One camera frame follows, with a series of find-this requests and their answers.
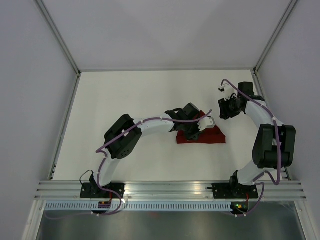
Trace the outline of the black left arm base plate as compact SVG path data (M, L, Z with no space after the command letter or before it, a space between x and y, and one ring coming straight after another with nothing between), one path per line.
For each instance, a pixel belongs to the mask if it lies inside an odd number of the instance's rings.
M122 198L125 193L125 184L123 182L111 182L104 186L109 191L102 190L97 186L93 186L91 183L83 183L80 191L81 199L119 199Z

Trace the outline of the dark red cloth napkin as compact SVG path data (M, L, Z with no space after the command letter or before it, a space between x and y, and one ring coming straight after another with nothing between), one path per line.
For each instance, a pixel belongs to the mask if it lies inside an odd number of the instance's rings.
M200 117L203 117L205 113L200 110ZM226 143L226 136L222 133L218 126L214 128L207 128L204 131L200 132L200 136L198 140L185 140L183 137L176 136L176 143L177 144L225 144Z

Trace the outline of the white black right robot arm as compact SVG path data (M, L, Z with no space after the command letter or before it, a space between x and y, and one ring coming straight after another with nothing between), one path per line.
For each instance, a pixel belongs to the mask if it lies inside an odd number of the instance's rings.
M250 194L257 198L259 179L268 175L271 182L278 186L282 168L292 165L296 128L276 118L265 99L255 94L252 82L240 82L235 86L224 79L218 89L224 93L224 97L218 101L219 117L228 120L244 113L258 129L251 161L236 170L222 189L228 198L240 199Z

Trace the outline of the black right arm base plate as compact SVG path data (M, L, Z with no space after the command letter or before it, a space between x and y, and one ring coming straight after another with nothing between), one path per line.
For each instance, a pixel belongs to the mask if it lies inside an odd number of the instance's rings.
M214 199L258 199L259 194L255 185L236 185L231 186L229 183L213 183L207 188L213 193Z

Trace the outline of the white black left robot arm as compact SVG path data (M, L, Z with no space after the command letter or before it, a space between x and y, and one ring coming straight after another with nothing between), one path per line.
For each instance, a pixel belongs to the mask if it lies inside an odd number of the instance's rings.
M183 108L167 110L147 118L122 115L104 134L104 144L95 152L103 159L96 173L90 178L91 191L98 198L109 193L109 184L120 161L128 157L141 138L158 133L182 132L187 141L198 140L211 125L210 112L201 111L192 103Z

